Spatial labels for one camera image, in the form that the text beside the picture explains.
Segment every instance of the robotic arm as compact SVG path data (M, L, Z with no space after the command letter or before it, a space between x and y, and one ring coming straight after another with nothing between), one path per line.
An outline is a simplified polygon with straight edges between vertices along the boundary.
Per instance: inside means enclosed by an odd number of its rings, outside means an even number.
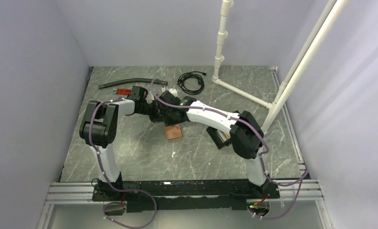
M189 96L185 96L181 100L167 90L159 98L172 105L196 106L203 107L204 109L173 108L156 100L152 100L149 103L146 100L147 96L151 96L151 94L148 94L147 89L133 86L132 93L125 100L109 103L107 106L100 107L95 116L96 120L92 124L92 141L100 149L100 158L106 171L106 175L116 186L119 185L122 187L121 173L117 168L112 146L116 137L117 119L124 115L133 114L148 115L152 122L164 122L166 126L183 122L203 123L229 134L234 152L246 161L249 181L257 186L262 186L266 183L266 177L263 174L261 164L258 160L255 160L257 157L257 151L262 144L249 127L234 119L224 118L216 112L205 110L205 108L212 107ZM81 123L79 134L88 145L90 145L89 127L91 124L91 118L99 103L99 101L90 101L88 103ZM213 109L228 115L228 117L235 117L250 123L263 136L262 130L251 113L244 111L241 114L238 114L215 108ZM97 152L92 146L90 148L95 154L95 158L97 158ZM106 183L101 171L99 171L99 179L99 182Z

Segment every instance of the marble table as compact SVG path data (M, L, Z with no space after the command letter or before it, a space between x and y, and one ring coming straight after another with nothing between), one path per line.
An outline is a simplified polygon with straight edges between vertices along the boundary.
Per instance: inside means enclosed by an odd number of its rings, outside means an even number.
M176 82L182 73L206 72L205 89L196 99L221 110L251 112L262 125L268 110L222 86L211 82L213 66L124 66L94 67L79 111L78 121L61 176L62 182L91 181L98 176L95 158L79 137L79 126L88 101L115 99L114 88L98 90L98 85L127 78L158 78L175 87L180 98L185 93ZM272 72L267 66L222 66L220 78L250 94L271 102L277 91ZM150 89L147 83L125 84L119 88L138 85ZM188 87L198 87L194 79ZM163 123L152 123L144 115L125 116L118 121L114 141L115 158L123 180L201 180L246 178L247 168L232 147L217 149L199 123L182 123L183 137L168 141ZM300 177L298 158L285 116L279 113L265 136L272 152L264 157L267 169L274 178Z

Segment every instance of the red tool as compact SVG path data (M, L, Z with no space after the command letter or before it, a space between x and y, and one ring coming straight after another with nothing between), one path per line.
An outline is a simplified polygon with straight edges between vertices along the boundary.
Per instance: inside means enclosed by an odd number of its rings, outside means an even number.
M113 89L113 93L129 95L129 94L131 94L131 89L124 89L124 88Z

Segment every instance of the purple cable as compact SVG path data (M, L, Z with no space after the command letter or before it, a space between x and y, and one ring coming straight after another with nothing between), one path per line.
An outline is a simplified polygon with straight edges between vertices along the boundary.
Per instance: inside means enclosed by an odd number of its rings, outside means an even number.
M95 144L94 144L94 142L92 141L92 124L93 124L94 121L95 121L96 113L98 112L99 108L100 108L101 106L103 106L104 104L108 104L108 103L112 103L112 102L120 102L120 101L123 101L123 100L124 100L124 98L115 99L115 100L108 100L108 101L101 102L100 104L98 104L98 106L96 106L96 108L95 108L95 110L94 110L94 113L93 113L93 115L92 115L92 118L91 118L91 123L90 123L90 125L89 125L89 134L88 134L89 143L90 143L91 146L95 149L96 152L100 152L99 149L98 149L98 147L96 147ZM144 193L144 194L146 194L147 196L149 196L149 197L152 199L152 201L154 202L154 208L155 208L155 209L154 209L154 214L152 215L151 220L150 220L148 223L146 223L146 224L144 224L143 226L140 226L140 227L132 227L132 226L128 226L128 225L123 224L123 223L121 223L121 222L119 222L119 221L117 221L117 220L114 220L114 219L112 219L112 218L110 218L110 217L108 217L108 216L106 215L106 213L105 213L106 208L107 208L108 206L110 206L110 205L120 204L120 203L118 203L118 202L111 202L111 203L108 203L108 204L106 204L106 205L102 208L102 212L103 212L103 215L105 216L105 218L108 219L109 221L112 221L112 222L114 222L114 223L116 223L116 224L122 226L122 227L129 228L129 229L141 229L141 228L145 228L146 226L150 225L150 224L152 223L152 221L154 221L154 219L155 219L155 215L157 214L157 203L156 203L154 197L153 197L151 194L149 194L148 192L146 192L146 191L144 191L144 190L141 190L141 189L128 189L128 190L123 190L123 189L115 188L115 187L112 185L112 182L109 180L109 178L108 178L107 175L106 175L106 172L105 172L105 170L104 170L104 168L103 168L103 165L102 165L102 160L101 160L101 158L100 158L100 154L96 154L96 157L97 157L97 159L98 159L99 168L100 168L101 172L103 173L103 176L104 176L106 182L108 183L108 185L109 185L113 190L115 190L115 191L117 191L117 192L141 192L141 193Z
M222 115L222 116L224 116L224 117L226 117L226 118L227 118L227 116L228 116L228 115L226 115L225 113L222 113L222 112L220 112L220 111L218 111L218 110L215 110L215 109L212 109L212 108L208 108L208 107L207 107L207 108L203 108L203 107L201 107L201 106L179 106L179 105L172 105L172 104L169 104L169 103L167 103L167 102L161 100L161 99L158 97L158 91L155 90L155 89L153 88L153 86L154 86L154 81L155 81L155 79L151 82L151 92L153 93L154 98L155 98L158 102L162 103L162 104L165 105L165 106L169 106L169 107L173 107L173 108L179 108L179 109L200 109L200 110L203 110L203 109L204 109L204 110L206 110L206 111L211 111L211 112L218 113L218 114L220 114L220 115ZM276 217L261 218L261 219L279 219L279 218L285 216L287 213L289 213L289 211L292 209L292 207L293 207L294 204L296 203L297 197L298 197L299 192L300 192L300 189L301 189L301 187L302 187L302 181L303 181L303 179L307 176L307 174L308 174L308 170L306 169L306 171L302 174L302 177L301 177L300 179L298 179L298 180L296 180L296 181L294 181L294 182L291 182L291 183L289 183L289 184L281 184L281 183L278 183L278 182L272 180L272 179L267 175L266 168L265 168L265 163L264 163L263 158L262 158L262 155L269 153L269 146L268 146L268 144L265 142L265 140L262 138L262 136L258 133L258 131L256 131L256 129L255 129L251 124L249 124L248 122L246 122L246 121L244 121L244 120L242 120L242 119L236 118L236 117L229 117L229 119L232 119L232 120L235 120L235 121L238 121L238 122L241 122L241 123L245 124L248 128L250 128L250 129L254 132L254 134L258 137L258 139L261 141L261 143L262 143L263 146L265 147L266 150L263 151L263 152L261 152L261 153L259 154L259 160L260 160L260 162L261 162L261 167L262 167L263 174L265 175L265 177L266 177L270 182L272 182L272 183L275 184L275 185L282 186L282 187L287 187L287 186L294 185L294 184L296 184L296 183L300 183L300 184L299 184L299 188L297 189L297 193L296 193L296 195L295 195L295 197L294 197L292 203L290 204L289 208L288 208L283 214L281 214L281 215L279 215L279 216L276 216Z

